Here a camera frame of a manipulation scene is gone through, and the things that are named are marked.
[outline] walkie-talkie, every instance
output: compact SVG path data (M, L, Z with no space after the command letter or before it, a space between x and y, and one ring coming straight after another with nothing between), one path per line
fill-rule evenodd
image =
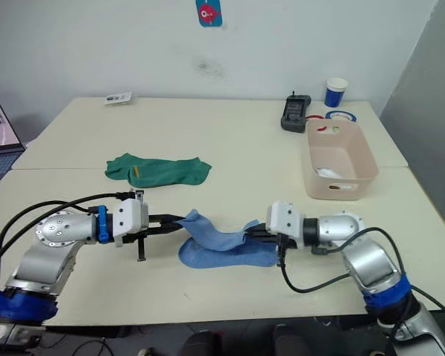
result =
M305 132L305 112L310 102L312 102L312 98L309 95L295 95L295 92L292 91L291 95L287 96L280 120L282 128L292 132Z

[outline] green cloth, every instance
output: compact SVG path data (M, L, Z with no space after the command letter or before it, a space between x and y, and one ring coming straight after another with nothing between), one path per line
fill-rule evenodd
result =
M150 188L171 184L198 185L205 181L210 169L211 166L198 157L168 161L124 154L114 161L107 161L105 175L116 180L126 179L136 188Z

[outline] paper cup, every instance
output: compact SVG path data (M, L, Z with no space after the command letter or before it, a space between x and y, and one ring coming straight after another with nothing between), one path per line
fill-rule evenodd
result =
M345 79L330 78L326 81L325 105L337 108L349 83Z

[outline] black cable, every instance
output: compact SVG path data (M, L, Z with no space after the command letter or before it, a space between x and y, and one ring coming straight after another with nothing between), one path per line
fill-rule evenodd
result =
M305 288L305 289L300 289L300 288L295 287L293 284L291 284L291 282L289 280L289 276L287 276L287 272L285 270L285 266L281 266L280 268L282 269L283 279L285 280L287 285L290 287L290 289L292 291L295 291L297 293L310 293L312 291L317 291L318 289L325 288L325 287L329 286L330 284L336 283L339 280L344 280L345 278L349 277L349 273L346 273L346 274L342 274L342 275L340 275L338 277L335 277L332 280L328 280L325 283L321 283L318 286Z
M378 228L378 227L372 227L372 228L365 228L364 230L361 230L359 232L357 232L356 234L354 234L353 236L351 236L344 244L342 244L340 247L337 248L333 248L332 250L327 250L326 253L327 254L333 254L335 252L339 252L342 251L346 246L350 245L354 240L358 239L359 237L363 236L364 234L367 234L368 232L371 231L377 231L380 232L382 235L384 235L389 242L391 243L392 248L394 249L395 252L395 256L398 259L398 263L399 263L399 269L402 272L402 274L405 274L406 271L404 269L403 266L403 262L402 262L402 258L401 258L401 253L399 252L398 247L395 245L394 240L392 239L391 235L389 235L386 231L384 231L382 228Z
M252 325L252 320L250 320L250 321L247 323L247 326L245 327L243 333L242 333L242 334L239 336L239 338L237 339L237 342L238 342L238 343L243 339L243 337L245 336L245 333L249 330L249 328L251 327L251 325Z
M136 329L138 330L138 332L139 332L140 334L144 334L144 335L146 335L147 332L145 332L145 330L142 330L142 329L141 329L143 326L145 326L145 325L137 325L137 326L136 326Z
M54 346L57 346L59 343L61 343L66 337L67 337L67 335L65 334L62 337L60 337L57 341L50 344L49 346L39 345L39 347L41 349L52 349Z
M190 324L188 324L188 323L185 323L185 325L186 325L186 327L188 328L188 329L190 329L191 330L191 332L193 332L193 334L196 334L197 333L197 331L196 330L194 330L191 326L190 326Z
M436 300L434 297L432 297L430 294L426 293L425 291L423 291L422 289L420 289L416 286L411 285L411 287L414 291L423 295L425 298L430 300L432 303L436 304L440 309L442 309L445 312L445 306L442 303L440 303L438 300Z
M7 224L5 225L5 227L3 227L3 229L1 230L1 233L0 233L0 250L1 250L2 246L3 246L3 242L4 242L4 240L5 240L5 237L6 237L6 235L7 235L8 230L10 230L11 226L12 226L14 223L16 223L16 221L17 221L19 218L23 217L25 214L29 213L30 211L33 211L33 210L35 210L35 209L37 209L37 208L41 208L41 207L46 206L46 205L56 205L56 204L57 204L57 205L62 205L62 204L65 204L65 203L67 203L67 202L65 202L65 201L63 201L63 200L49 200L49 201L47 201L47 202L40 202L40 203L38 203L38 204L29 206L29 207L26 208L25 210L20 211L17 215L15 215L14 217L12 217L12 218L10 219L10 221L7 222ZM77 206L77 205L73 205L72 208L75 208L75 209L77 209L77 210L79 210L79 211L82 211L83 213L87 213L87 212L88 212L87 209L85 209L85 208L81 208L80 206Z
M99 350L99 353L97 354L97 356L101 356L101 353L104 351L104 346L107 345L105 343L105 339L102 338L102 345L101 345L101 349Z
M315 287L310 287L310 288L306 288L306 289L300 289L295 287L293 284L291 284L289 276L287 275L287 271L286 271L286 265L285 265L285 258L286 258L286 252L287 252L287 247L289 245L289 237L286 235L279 235L278 237L278 251L279 251L279 267L282 270L282 275L283 275L283 279L285 280L285 282L287 283L287 285L290 287L290 289L292 291L295 291L297 293L310 293L312 291L317 291L318 289L322 289L325 288L327 286L329 286L330 284L336 283L338 280L343 280L347 277L349 277L349 274L342 274L338 277L333 278L332 280L329 280L325 283L321 283L318 286Z
M384 349L386 355L388 354L388 352L390 352L390 349L393 347L395 335L398 333L399 328L407 318L407 315L410 312L410 308L412 307L413 300L414 296L412 295L411 292L409 292L409 295L407 296L406 307L403 309L402 315L399 317L399 320L395 322L394 327L392 328L391 333L389 334L389 338L387 339L386 347Z
M53 208L51 210L49 210L48 212L40 215L39 217L37 217L35 220L33 220L32 222L30 222L29 224L27 224L22 230L20 230L18 233L16 233L4 246L3 248L0 250L0 258L1 256L4 255L5 252L7 252L7 250L28 230L30 230L34 225L36 225L37 223L39 223L41 220L43 220L46 217L49 217L50 215L53 215L54 213L61 211L63 209L66 208L70 208L73 205L77 205L80 204L82 202L88 202L90 200L95 200L95 199L101 199L101 198L111 198L111 197L116 197L118 199L121 199L122 197L125 197L131 193L105 193L105 194L96 194L96 195L91 195L89 197L84 197L84 198L80 198L77 200L73 200L72 202L67 202L66 204L57 206L56 208Z
M76 349L74 350L73 354L71 356L76 356L77 352L82 349L84 346L89 345L90 343L100 343L102 348L105 348L107 351L109 351L109 354L111 354L111 356L113 355L112 349L109 347L108 344L105 343L105 341L103 340L89 340L86 341L85 343L82 343L81 345L77 346Z

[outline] tape roll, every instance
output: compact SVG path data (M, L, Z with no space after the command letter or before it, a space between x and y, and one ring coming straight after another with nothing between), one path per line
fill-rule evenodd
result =
M357 117L353 113L342 110L329 111L328 113L326 113L325 119L341 119L341 120L348 120L351 122L357 121Z

